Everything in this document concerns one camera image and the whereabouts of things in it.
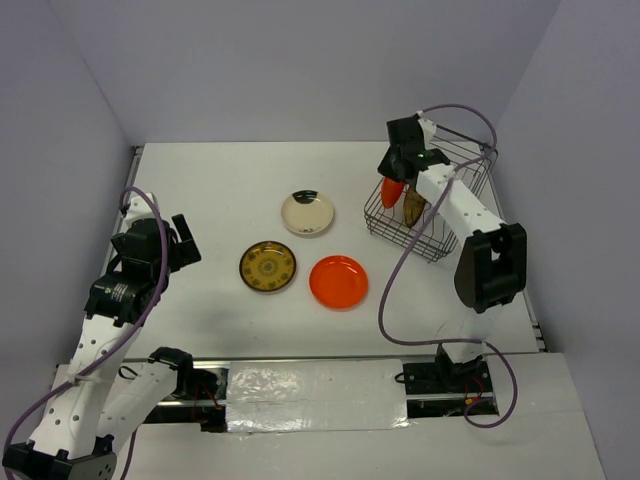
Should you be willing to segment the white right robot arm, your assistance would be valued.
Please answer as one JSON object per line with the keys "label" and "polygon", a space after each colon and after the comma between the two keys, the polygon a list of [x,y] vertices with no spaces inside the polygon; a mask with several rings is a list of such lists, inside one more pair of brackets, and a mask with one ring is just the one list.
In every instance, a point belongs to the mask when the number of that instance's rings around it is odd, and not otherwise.
{"label": "white right robot arm", "polygon": [[486,162],[497,146],[491,142],[476,157],[453,163],[432,147],[438,127],[425,112],[390,120],[389,147],[378,166],[385,178],[412,188],[431,205],[427,219],[440,218],[461,246],[453,287],[462,305],[453,327],[429,340],[445,355],[434,371],[437,384],[456,391],[470,377],[468,363],[498,350],[488,338],[501,308],[524,290],[527,233],[491,212],[460,177]]}

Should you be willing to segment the cream plate floral print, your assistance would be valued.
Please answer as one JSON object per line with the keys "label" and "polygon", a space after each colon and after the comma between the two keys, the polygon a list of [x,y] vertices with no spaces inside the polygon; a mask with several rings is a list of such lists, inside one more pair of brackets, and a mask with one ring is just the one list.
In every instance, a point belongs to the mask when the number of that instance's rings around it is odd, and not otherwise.
{"label": "cream plate floral print", "polygon": [[282,203],[281,219],[288,231],[302,237],[325,232],[334,220],[333,202],[316,190],[299,190]]}

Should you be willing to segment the yellow patterned plate brown rim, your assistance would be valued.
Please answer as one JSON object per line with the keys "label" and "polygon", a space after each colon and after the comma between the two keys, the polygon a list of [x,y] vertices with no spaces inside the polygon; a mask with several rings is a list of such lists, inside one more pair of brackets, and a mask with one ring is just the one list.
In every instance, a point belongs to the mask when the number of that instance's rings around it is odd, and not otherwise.
{"label": "yellow patterned plate brown rim", "polygon": [[403,220],[408,228],[413,228],[420,218],[427,201],[412,187],[405,193],[403,202]]}

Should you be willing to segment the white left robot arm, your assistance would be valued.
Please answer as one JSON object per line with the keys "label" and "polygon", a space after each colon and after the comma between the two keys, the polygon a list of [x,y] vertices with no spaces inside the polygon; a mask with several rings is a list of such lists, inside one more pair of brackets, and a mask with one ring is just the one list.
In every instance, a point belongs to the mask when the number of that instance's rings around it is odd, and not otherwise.
{"label": "white left robot arm", "polygon": [[125,390],[109,397],[170,274],[201,259],[181,214],[131,221],[111,242],[117,255],[90,288],[66,381],[37,401],[45,412],[29,439],[6,441],[2,466],[10,479],[110,479],[124,443],[156,405],[195,389],[192,355],[159,347]]}

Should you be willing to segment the orange plate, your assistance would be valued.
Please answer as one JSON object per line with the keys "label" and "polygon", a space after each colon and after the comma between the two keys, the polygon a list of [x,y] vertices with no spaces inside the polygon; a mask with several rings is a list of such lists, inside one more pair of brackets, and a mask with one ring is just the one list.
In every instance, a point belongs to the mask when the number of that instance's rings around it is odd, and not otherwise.
{"label": "orange plate", "polygon": [[332,310],[350,310],[367,296],[369,280],[365,269],[354,259],[331,255],[311,269],[309,289],[314,299]]}
{"label": "orange plate", "polygon": [[391,209],[400,199],[404,191],[402,182],[385,177],[380,189],[381,204],[385,209]]}

